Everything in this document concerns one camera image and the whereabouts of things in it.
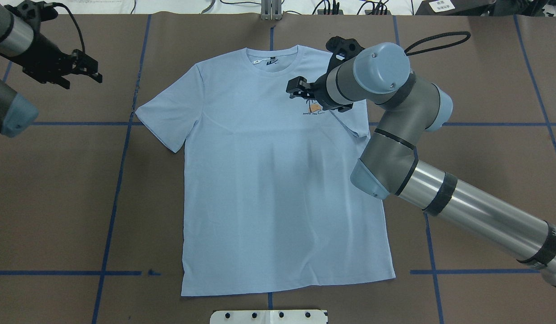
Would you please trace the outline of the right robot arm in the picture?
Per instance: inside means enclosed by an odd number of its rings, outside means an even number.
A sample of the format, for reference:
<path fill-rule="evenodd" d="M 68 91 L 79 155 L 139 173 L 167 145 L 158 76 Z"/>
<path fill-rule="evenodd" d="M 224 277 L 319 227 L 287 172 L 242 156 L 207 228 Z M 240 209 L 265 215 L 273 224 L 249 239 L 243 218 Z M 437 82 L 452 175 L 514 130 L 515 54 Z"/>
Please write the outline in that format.
<path fill-rule="evenodd" d="M 326 47 L 332 56 L 325 74 L 314 82 L 292 78 L 286 92 L 339 112 L 363 100 L 384 109 L 352 170 L 351 183 L 378 199 L 395 195 L 492 242 L 556 288 L 556 225 L 416 157 L 422 133 L 440 129 L 453 102 L 412 70 L 413 47 L 385 42 L 365 49 L 355 39 L 338 36 Z"/>

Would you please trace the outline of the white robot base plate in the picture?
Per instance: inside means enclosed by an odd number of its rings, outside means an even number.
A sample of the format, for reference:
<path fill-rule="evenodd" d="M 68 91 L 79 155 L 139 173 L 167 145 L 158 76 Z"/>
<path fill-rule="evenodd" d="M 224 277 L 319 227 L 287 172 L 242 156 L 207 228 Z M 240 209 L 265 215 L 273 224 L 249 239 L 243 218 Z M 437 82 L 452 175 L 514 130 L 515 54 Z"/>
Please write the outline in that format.
<path fill-rule="evenodd" d="M 210 324 L 328 324 L 326 310 L 236 310 L 215 311 Z"/>

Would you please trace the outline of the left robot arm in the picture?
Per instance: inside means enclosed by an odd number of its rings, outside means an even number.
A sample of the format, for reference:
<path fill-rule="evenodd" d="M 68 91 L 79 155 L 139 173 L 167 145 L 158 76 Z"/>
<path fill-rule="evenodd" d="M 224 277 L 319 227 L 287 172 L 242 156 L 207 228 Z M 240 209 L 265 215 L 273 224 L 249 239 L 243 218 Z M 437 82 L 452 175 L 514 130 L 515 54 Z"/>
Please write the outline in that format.
<path fill-rule="evenodd" d="M 64 53 L 41 33 L 41 24 L 55 20 L 63 8 L 72 20 L 80 49 Z M 70 8 L 59 2 L 23 0 L 16 6 L 0 4 L 0 57 L 9 64 L 0 75 L 0 135 L 13 138 L 25 131 L 39 115 L 34 104 L 6 83 L 16 64 L 23 73 L 41 84 L 55 84 L 68 90 L 68 75 L 85 75 L 103 82 L 96 59 L 86 53 L 82 31 Z"/>

